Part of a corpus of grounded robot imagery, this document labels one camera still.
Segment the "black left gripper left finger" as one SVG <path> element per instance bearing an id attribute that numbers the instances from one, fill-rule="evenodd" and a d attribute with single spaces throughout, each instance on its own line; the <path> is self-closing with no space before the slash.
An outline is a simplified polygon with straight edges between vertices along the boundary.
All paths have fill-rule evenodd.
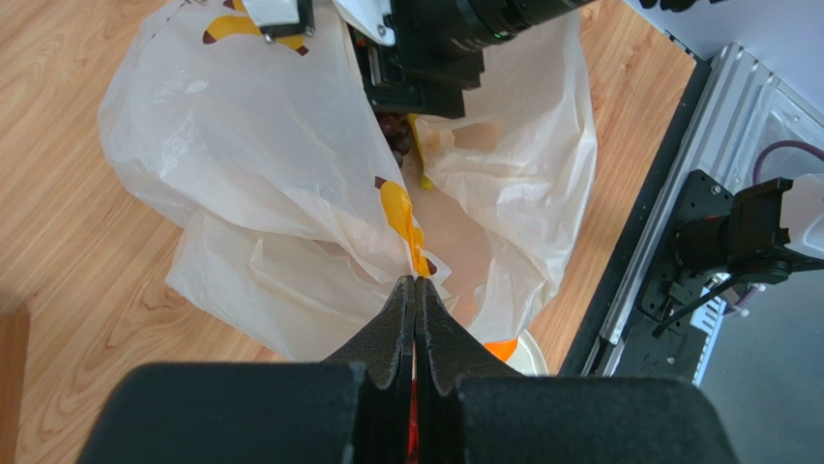
<path id="1" fill-rule="evenodd" d="M 82 463 L 400 463 L 415 280 L 321 362 L 156 362 L 113 389 Z"/>

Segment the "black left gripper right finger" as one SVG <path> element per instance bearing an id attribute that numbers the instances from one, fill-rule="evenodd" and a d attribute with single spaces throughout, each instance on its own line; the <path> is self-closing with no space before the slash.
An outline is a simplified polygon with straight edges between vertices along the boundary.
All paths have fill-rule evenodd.
<path id="1" fill-rule="evenodd" d="M 710 401 L 665 378 L 525 376 L 416 283 L 422 463 L 733 463 Z"/>

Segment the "yellow fake banana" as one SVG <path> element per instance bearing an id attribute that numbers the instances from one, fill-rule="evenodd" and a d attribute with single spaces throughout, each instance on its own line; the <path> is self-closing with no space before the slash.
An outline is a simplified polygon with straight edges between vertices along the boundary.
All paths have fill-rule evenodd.
<path id="1" fill-rule="evenodd" d="M 422 145 L 422 140 L 420 137 L 420 132 L 417 129 L 416 123 L 419 118 L 418 114 L 409 113 L 406 115 L 406 121 L 410 125 L 410 130 L 412 134 L 412 138 L 414 140 L 416 153 L 419 158 L 420 166 L 421 166 L 421 174 L 420 174 L 420 188 L 423 190 L 433 190 L 434 183 L 431 179 L 426 175 L 426 160 L 424 158 L 424 149 Z"/>

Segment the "orange fake tangerine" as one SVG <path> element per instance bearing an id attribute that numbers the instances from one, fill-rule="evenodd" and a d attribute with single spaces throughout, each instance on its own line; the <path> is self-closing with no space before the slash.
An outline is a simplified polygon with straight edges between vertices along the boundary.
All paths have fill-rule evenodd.
<path id="1" fill-rule="evenodd" d="M 499 361 L 506 363 L 518 347 L 518 339 L 485 343 L 484 347 Z"/>

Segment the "translucent white plastic bag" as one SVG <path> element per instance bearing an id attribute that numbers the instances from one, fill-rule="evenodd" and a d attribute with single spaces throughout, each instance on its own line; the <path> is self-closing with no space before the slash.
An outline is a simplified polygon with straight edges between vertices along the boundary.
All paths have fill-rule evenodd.
<path id="1" fill-rule="evenodd" d="M 482 342 L 556 296 L 597 139 L 575 13 L 489 48 L 457 120 L 419 116 L 398 167 L 329 1 L 266 43 L 242 6 L 178 1 L 142 23 L 98 113 L 125 186 L 184 230 L 167 284 L 295 360 L 337 350 L 401 276 L 428 276 Z"/>

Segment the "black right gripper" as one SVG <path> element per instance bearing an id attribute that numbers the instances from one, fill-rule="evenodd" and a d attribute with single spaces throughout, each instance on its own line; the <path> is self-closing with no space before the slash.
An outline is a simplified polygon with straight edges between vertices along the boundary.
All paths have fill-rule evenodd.
<path id="1" fill-rule="evenodd" d="M 481 84 L 483 50 L 456 42 L 483 30 L 471 1 L 391 1 L 383 25 L 396 35 L 381 45 L 350 31 L 367 100 L 377 112 L 448 119 L 465 115 L 463 92 Z"/>

